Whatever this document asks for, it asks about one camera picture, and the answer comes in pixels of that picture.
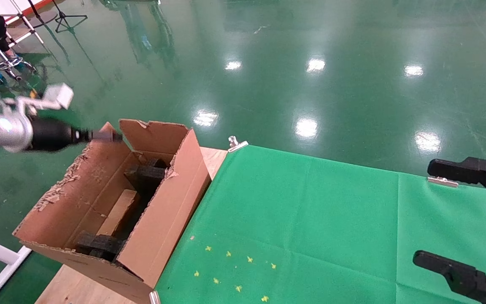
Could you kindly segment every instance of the glossy floor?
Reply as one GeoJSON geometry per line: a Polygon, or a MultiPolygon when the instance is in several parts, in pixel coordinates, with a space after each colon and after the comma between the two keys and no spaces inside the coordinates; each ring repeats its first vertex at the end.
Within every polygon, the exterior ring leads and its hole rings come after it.
{"type": "MultiPolygon", "coordinates": [[[[34,38],[22,50],[39,89],[73,87],[52,115],[79,127],[179,122],[206,147],[236,135],[418,175],[486,158],[486,0],[83,1],[61,5],[89,16],[74,32],[39,30],[53,57],[34,38]]],[[[28,93],[10,84],[0,95],[28,93]]],[[[19,248],[12,229],[80,149],[0,149],[0,243],[19,248]]],[[[34,255],[0,303],[35,302],[57,268],[34,255]]]]}

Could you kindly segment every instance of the black robotic claw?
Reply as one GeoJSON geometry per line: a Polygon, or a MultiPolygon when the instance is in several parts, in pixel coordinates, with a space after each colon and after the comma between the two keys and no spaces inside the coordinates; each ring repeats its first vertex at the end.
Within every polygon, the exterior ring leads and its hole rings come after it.
{"type": "Polygon", "coordinates": [[[452,292],[486,304],[486,275],[484,272],[422,250],[413,255],[413,263],[443,275],[452,292]]]}
{"type": "Polygon", "coordinates": [[[470,184],[480,183],[486,188],[486,160],[467,157],[456,163],[444,160],[432,160],[427,169],[432,176],[445,177],[453,181],[470,184]]]}

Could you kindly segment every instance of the silver metal bracket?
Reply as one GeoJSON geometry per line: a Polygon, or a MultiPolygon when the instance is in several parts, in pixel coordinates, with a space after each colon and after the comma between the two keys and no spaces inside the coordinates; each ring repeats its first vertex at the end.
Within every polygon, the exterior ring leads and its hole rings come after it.
{"type": "Polygon", "coordinates": [[[457,188],[459,186],[459,183],[450,181],[446,179],[445,177],[433,177],[429,176],[427,177],[427,181],[430,183],[438,184],[438,185],[446,185],[448,187],[453,187],[457,188]]]}
{"type": "Polygon", "coordinates": [[[228,149],[228,153],[232,153],[234,151],[237,151],[245,146],[248,146],[248,142],[238,142],[238,140],[235,138],[235,136],[230,136],[228,137],[228,141],[230,141],[230,148],[228,149]]]}
{"type": "Polygon", "coordinates": [[[149,300],[151,301],[151,304],[160,304],[159,294],[156,290],[149,293],[149,300]]]}

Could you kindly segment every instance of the wooden table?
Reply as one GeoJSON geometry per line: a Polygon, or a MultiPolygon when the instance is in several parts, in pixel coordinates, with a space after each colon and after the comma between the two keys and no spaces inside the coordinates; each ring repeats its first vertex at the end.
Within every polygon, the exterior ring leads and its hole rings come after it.
{"type": "MultiPolygon", "coordinates": [[[[201,149],[212,179],[224,161],[227,151],[201,149]]],[[[134,302],[63,265],[35,304],[134,304],[134,302]]]]}

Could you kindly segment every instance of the torn cardboard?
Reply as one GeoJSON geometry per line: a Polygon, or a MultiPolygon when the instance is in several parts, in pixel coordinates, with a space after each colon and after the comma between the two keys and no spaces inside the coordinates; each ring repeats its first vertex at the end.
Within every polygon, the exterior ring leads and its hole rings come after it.
{"type": "MultiPolygon", "coordinates": [[[[134,150],[124,143],[90,143],[13,234],[32,250],[67,264],[137,304],[149,304],[148,294],[211,179],[194,130],[131,119],[119,123],[134,150]],[[125,170],[151,158],[169,163],[169,171],[116,263],[75,252],[76,236],[82,231],[96,234],[120,194],[135,190],[124,176],[125,170]]],[[[103,129],[113,127],[107,123],[103,129]]]]}

